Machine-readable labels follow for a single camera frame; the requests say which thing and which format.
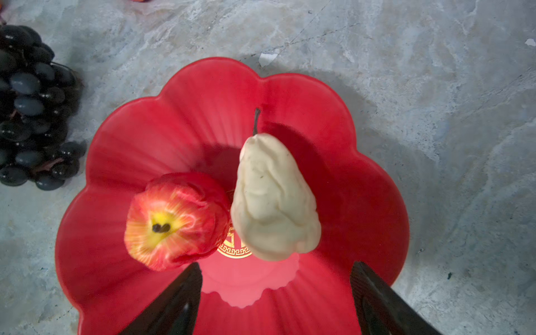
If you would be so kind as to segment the pale cream pear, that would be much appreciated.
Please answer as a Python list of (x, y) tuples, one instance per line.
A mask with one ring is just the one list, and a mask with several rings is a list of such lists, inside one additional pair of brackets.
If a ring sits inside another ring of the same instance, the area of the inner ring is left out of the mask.
[(294, 156), (275, 136), (258, 131), (243, 144), (230, 214), (234, 230), (251, 253), (269, 262), (314, 251), (322, 227), (315, 195)]

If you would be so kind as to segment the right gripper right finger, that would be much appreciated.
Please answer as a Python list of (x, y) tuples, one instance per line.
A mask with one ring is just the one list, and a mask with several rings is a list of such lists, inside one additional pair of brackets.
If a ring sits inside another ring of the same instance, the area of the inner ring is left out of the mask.
[(361, 334), (441, 334), (406, 304), (366, 263), (354, 263), (350, 285)]

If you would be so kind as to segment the red flower-shaped fruit bowl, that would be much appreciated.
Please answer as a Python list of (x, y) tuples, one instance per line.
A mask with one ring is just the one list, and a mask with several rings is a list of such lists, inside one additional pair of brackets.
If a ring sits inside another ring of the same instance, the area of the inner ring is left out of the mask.
[(350, 288), (355, 262), (392, 284), (409, 245), (402, 196), (389, 175), (359, 153), (346, 104), (323, 82), (285, 73), (261, 78), (222, 57), (177, 72), (158, 96), (116, 109), (89, 147), (86, 187), (57, 233), (59, 283), (79, 311), (79, 334), (118, 334), (179, 274), (154, 272), (128, 255), (132, 197), (168, 173), (211, 175), (227, 193), (239, 153), (259, 130), (280, 139), (313, 191), (318, 248), (282, 262), (220, 252), (199, 262), (203, 283), (196, 334), (358, 334)]

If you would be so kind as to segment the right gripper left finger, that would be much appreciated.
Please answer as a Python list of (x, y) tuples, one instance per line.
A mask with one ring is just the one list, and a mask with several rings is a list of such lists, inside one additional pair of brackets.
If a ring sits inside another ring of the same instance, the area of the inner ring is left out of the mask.
[(198, 263), (190, 264), (122, 334), (184, 334), (194, 332), (202, 272)]

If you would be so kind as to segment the red apple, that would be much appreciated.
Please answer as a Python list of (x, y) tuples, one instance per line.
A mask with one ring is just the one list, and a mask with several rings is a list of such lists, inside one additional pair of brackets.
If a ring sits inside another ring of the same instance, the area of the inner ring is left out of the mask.
[(156, 272), (212, 255), (231, 227), (230, 200), (205, 173), (171, 173), (149, 182), (128, 209), (124, 245)]

